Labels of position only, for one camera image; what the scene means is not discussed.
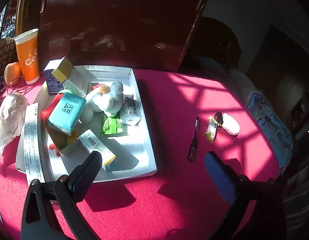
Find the light blue box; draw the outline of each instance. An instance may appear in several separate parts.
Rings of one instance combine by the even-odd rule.
[[[86,105],[86,99],[65,93],[48,118],[48,125],[71,136],[73,129]]]

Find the red tablecloth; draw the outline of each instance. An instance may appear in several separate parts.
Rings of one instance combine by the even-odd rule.
[[[213,150],[237,173],[261,181],[277,176],[278,161],[253,117],[221,83],[175,73],[134,72],[158,172],[146,178],[93,184],[77,206],[101,239],[207,239],[229,206],[205,171],[205,153]],[[30,101],[38,90],[27,95]],[[204,137],[208,117],[216,111],[238,121],[237,138],[220,131],[211,144]],[[197,116],[201,117],[198,147],[190,163],[187,155]],[[20,238],[28,189],[26,175],[14,165],[17,144],[18,138],[0,160],[0,212],[15,239]],[[61,211],[56,210],[56,215],[65,234],[74,238]]]

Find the cup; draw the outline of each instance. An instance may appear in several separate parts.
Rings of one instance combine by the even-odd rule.
[[[21,71],[28,85],[39,79],[37,38],[38,29],[27,31],[14,38]]]

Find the green snack package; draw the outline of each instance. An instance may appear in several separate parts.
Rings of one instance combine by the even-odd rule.
[[[100,134],[117,134],[124,131],[122,123],[120,122],[120,115],[115,117],[108,117],[102,112],[102,129]]]

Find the pen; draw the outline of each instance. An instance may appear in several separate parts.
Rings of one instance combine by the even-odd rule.
[[[197,148],[197,137],[198,137],[198,127],[199,127],[200,117],[197,117],[194,125],[194,137],[192,143],[190,144],[189,153],[188,153],[188,161],[193,162],[195,150]]]

